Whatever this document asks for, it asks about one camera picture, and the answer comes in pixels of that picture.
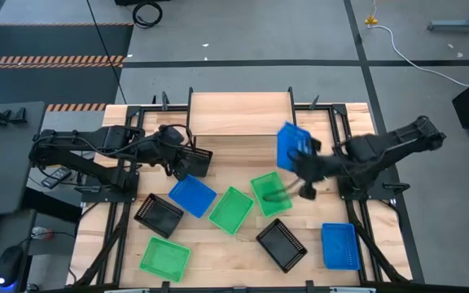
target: black floor mat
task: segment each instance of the black floor mat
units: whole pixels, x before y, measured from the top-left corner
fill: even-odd
[[[110,55],[128,54],[130,24],[99,25]],[[0,56],[105,55],[95,26],[90,24],[0,25]]]
[[[0,68],[0,103],[114,103],[116,91],[111,67]]]

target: green plastic tray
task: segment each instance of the green plastic tray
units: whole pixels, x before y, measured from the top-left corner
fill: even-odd
[[[180,282],[190,254],[191,249],[187,247],[151,237],[139,268],[161,278]]]
[[[231,186],[209,215],[209,220],[228,234],[234,235],[253,204],[253,199]]]
[[[277,190],[283,190],[282,179],[280,179],[278,173],[272,172],[252,179],[251,186],[264,216],[273,216],[279,212],[292,208],[292,201],[287,197],[286,191],[269,196],[269,194],[273,194]],[[276,199],[283,200],[277,202],[265,201],[263,199],[264,196],[270,197],[271,199],[275,197]]]

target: concrete floor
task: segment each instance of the concrete floor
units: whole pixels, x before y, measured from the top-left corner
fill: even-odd
[[[116,7],[113,0],[90,3],[99,22],[130,21],[128,9]],[[398,49],[408,58],[469,59],[469,34],[426,30],[430,20],[467,18],[469,0],[377,3],[380,24],[394,31]],[[399,60],[389,35],[363,24],[371,1],[352,0],[352,4],[366,57]],[[339,0],[172,0],[160,5],[164,9],[160,25],[134,29],[132,56],[127,61],[357,60],[345,7]],[[80,0],[6,0],[0,13],[0,23],[90,21],[87,6]],[[469,83],[469,67],[433,69]],[[401,180],[412,185],[405,201],[425,281],[469,286],[469,138],[451,104],[464,88],[412,67],[370,71],[387,129],[427,115],[448,136],[439,151],[412,155],[397,168]],[[301,102],[317,94],[320,102],[369,102],[359,67],[125,68],[121,84],[128,103],[149,103],[162,90],[171,103],[185,103],[189,86],[198,91],[283,91],[289,85]],[[48,113],[45,127],[95,129],[101,119],[102,113]],[[65,264],[69,262],[68,253],[60,257]],[[66,269],[42,264],[31,278],[45,289],[64,283]],[[57,272],[55,277],[44,278],[41,268],[45,266]]]

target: blue plastic tray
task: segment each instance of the blue plastic tray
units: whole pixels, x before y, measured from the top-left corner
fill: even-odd
[[[327,269],[359,270],[354,225],[325,223],[322,225],[323,260]]]
[[[276,165],[287,171],[293,171],[292,161],[287,153],[294,155],[294,150],[310,153],[310,133],[294,124],[285,122],[285,125],[278,131],[276,145]]]
[[[198,218],[204,215],[216,196],[214,190],[191,175],[179,181],[169,192],[170,199]]]

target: wooden workbench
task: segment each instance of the wooden workbench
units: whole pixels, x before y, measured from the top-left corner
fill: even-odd
[[[353,135],[374,132],[366,103],[347,103],[346,106]],[[125,111],[124,105],[108,105],[103,125],[123,125]],[[323,154],[332,153],[333,141],[326,112],[296,111],[296,119],[300,127],[307,129],[313,137],[322,142]],[[144,129],[149,134],[160,124],[172,123],[185,124],[186,113],[148,112],[144,119]],[[218,137],[208,135],[211,133],[206,128],[202,128],[200,132],[204,136],[197,137],[197,146],[214,153],[208,176],[201,180],[214,189],[218,196],[201,219],[186,213],[169,238],[170,241],[191,249],[191,258],[183,279],[179,283],[172,283],[171,286],[304,286],[305,280],[313,280],[316,286],[359,284],[357,272],[328,270],[323,264],[321,224],[348,222],[344,202],[338,196],[333,180],[318,183],[315,186],[318,190],[316,201],[311,202],[295,197],[292,200],[293,208],[277,215],[309,251],[287,274],[279,269],[255,240],[255,236],[276,216],[263,217],[258,204],[255,204],[236,236],[228,235],[211,223],[208,220],[208,214],[228,186],[235,186],[254,198],[249,185],[250,179],[277,170],[284,184],[287,184],[294,180],[295,175],[276,168],[275,136]],[[97,156],[96,161],[105,166],[116,165],[115,160],[102,156]],[[167,196],[177,182],[175,178],[166,177],[160,166],[142,167],[140,174],[138,199],[131,208],[125,244],[121,273],[121,287],[124,288],[158,287],[164,281],[138,268],[150,238],[156,234],[136,222],[133,219],[134,214],[150,193],[157,194],[177,205]],[[368,207],[376,243],[396,269],[405,277],[410,278],[410,268],[395,212],[374,201],[370,201]],[[108,203],[101,203],[89,212],[79,225],[71,264],[78,278],[88,268],[102,246],[108,209]],[[367,275],[372,279],[370,259],[364,244],[362,244],[362,250]],[[108,263],[113,264],[114,260],[115,252],[113,251]],[[111,280],[111,275],[112,265],[109,265],[107,281]]]

